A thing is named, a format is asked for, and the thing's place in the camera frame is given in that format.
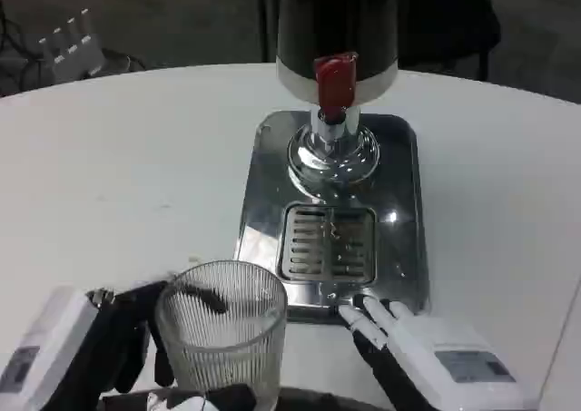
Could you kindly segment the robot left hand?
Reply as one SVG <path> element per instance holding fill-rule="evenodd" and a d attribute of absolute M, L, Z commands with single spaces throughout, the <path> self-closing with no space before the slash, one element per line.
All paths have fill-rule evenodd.
<path fill-rule="evenodd" d="M 222 374 L 223 387 L 132 396 L 149 343 L 156 350 L 155 381 L 174 377 L 155 306 L 165 280 L 114 294 L 59 287 L 24 334 L 1 374 L 4 410 L 248 410 L 280 375 L 281 355 L 260 343 L 240 351 Z"/>

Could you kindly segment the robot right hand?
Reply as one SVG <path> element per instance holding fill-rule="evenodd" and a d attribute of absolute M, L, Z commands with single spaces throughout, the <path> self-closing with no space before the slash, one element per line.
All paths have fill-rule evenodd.
<path fill-rule="evenodd" d="M 535 410 L 475 329 L 358 295 L 337 308 L 359 354 L 397 410 Z"/>

